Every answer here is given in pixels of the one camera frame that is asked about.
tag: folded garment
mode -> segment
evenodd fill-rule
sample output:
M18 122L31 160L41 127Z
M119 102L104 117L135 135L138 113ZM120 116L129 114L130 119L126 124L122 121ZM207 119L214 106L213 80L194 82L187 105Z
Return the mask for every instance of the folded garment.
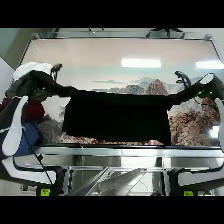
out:
M158 140L170 145L168 96L76 90L66 106L63 131L111 142Z

